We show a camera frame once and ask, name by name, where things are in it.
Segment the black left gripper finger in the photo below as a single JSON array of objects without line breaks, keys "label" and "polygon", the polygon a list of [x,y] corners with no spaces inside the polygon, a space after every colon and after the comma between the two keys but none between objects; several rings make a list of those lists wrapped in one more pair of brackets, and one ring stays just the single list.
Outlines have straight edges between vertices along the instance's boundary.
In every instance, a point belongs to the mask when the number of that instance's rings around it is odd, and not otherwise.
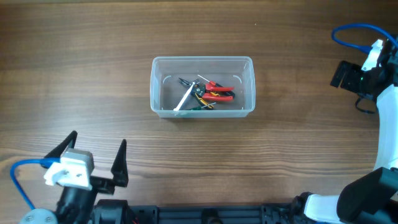
[{"label": "black left gripper finger", "polygon": [[118,187],[127,187],[129,182],[126,151],[127,141],[123,139],[111,168],[111,173],[113,174],[113,182],[115,186]]},{"label": "black left gripper finger", "polygon": [[72,131],[58,146],[52,149],[41,161],[40,165],[48,169],[54,162],[60,162],[61,155],[68,148],[74,148],[78,133]]}]

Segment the green handled screwdriver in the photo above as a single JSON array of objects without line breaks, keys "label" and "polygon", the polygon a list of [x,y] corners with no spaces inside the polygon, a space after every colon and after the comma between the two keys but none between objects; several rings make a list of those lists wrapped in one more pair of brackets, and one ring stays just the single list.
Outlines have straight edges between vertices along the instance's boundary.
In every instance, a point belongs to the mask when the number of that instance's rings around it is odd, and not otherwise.
[{"label": "green handled screwdriver", "polygon": [[194,108],[190,108],[190,110],[191,111],[193,111],[193,110],[213,110],[215,104],[216,104],[216,102],[210,103],[210,104],[205,105],[205,106],[197,106],[197,107],[194,107]]}]

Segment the small silver wrench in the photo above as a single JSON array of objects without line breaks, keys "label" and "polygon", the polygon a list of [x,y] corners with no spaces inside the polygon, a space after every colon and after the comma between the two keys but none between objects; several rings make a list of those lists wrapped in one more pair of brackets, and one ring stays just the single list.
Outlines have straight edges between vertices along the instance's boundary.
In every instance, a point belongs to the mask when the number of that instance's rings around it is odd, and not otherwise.
[{"label": "small silver wrench", "polygon": [[200,81],[199,81],[199,79],[196,79],[192,82],[187,82],[186,80],[180,79],[180,83],[187,84],[188,88],[187,88],[187,91],[184,93],[182,99],[179,101],[178,105],[174,108],[174,111],[181,111],[181,110],[185,109],[185,107],[188,105],[188,102],[190,101],[191,92],[193,90],[193,87],[196,84],[199,84]]}]

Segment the orange black needle-nose pliers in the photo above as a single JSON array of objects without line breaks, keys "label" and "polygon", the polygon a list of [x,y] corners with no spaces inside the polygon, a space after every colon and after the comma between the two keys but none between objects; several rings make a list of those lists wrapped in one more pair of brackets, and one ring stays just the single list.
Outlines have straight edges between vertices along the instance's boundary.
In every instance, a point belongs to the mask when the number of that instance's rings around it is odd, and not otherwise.
[{"label": "orange black needle-nose pliers", "polygon": [[210,103],[208,103],[208,102],[203,98],[205,92],[206,92],[205,86],[202,85],[201,83],[196,84],[196,85],[193,87],[193,90],[192,90],[192,92],[191,92],[191,96],[192,96],[194,99],[196,99],[196,101],[198,102],[199,106],[205,106],[205,105],[210,104]]}]

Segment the red handled cutting pliers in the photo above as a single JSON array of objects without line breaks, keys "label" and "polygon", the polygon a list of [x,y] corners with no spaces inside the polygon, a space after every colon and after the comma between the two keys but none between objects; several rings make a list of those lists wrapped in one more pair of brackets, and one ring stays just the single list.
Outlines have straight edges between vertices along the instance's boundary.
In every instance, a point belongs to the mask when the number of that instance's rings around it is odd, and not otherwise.
[{"label": "red handled cutting pliers", "polygon": [[227,102],[234,100],[233,90],[233,87],[198,83],[193,86],[191,95],[203,101]]}]

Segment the black red precision screwdriver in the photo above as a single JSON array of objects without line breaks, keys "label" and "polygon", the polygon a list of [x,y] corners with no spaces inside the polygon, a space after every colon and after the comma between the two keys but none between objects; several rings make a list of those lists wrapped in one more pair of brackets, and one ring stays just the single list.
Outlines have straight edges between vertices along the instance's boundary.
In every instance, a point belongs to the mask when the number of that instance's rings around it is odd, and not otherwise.
[{"label": "black red precision screwdriver", "polygon": [[219,101],[230,101],[233,100],[235,97],[235,93],[233,92],[234,87],[225,87],[220,85],[217,82],[211,81],[206,79],[205,77],[198,75],[200,78],[202,78],[204,81],[206,81],[205,84],[205,94],[204,94],[204,99],[207,100],[219,100]]}]

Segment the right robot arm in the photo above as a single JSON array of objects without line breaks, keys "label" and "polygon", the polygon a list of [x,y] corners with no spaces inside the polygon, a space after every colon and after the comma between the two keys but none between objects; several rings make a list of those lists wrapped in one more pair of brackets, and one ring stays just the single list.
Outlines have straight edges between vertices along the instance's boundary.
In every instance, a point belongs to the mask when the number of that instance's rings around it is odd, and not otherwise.
[{"label": "right robot arm", "polygon": [[378,116],[374,165],[337,195],[309,194],[296,203],[312,223],[397,223],[397,37],[372,44],[362,65],[342,61],[331,86],[371,101]]}]

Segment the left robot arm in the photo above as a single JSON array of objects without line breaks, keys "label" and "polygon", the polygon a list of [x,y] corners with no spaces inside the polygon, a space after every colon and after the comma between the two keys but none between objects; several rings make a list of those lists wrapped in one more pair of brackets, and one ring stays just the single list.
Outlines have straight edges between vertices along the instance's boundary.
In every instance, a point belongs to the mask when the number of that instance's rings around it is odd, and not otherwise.
[{"label": "left robot arm", "polygon": [[[111,167],[112,178],[93,176],[93,155],[75,149],[78,133],[72,131],[57,147],[41,159],[18,161],[10,168],[10,177],[30,211],[20,223],[137,223],[134,212],[125,200],[102,200],[98,194],[113,195],[116,187],[126,188],[129,182],[124,139]],[[44,169],[45,183],[63,187],[54,211],[37,208],[16,178],[16,169],[26,164],[38,164]]]}]

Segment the clear plastic container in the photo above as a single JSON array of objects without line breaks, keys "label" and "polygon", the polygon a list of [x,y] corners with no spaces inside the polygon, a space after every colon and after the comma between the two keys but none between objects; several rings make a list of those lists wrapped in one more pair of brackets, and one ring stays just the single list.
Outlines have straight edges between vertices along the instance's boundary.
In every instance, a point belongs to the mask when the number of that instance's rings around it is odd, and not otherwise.
[{"label": "clear plastic container", "polygon": [[161,118],[240,118],[255,109],[254,65],[247,56],[156,57],[150,107]]}]

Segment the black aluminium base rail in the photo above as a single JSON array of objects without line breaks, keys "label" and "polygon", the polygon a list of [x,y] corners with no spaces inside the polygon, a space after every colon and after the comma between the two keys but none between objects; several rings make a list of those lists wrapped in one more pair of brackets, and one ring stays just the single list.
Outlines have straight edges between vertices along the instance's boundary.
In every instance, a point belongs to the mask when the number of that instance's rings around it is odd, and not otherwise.
[{"label": "black aluminium base rail", "polygon": [[208,207],[132,206],[139,223],[152,224],[289,224],[314,223],[303,213],[294,213],[289,203]]}]

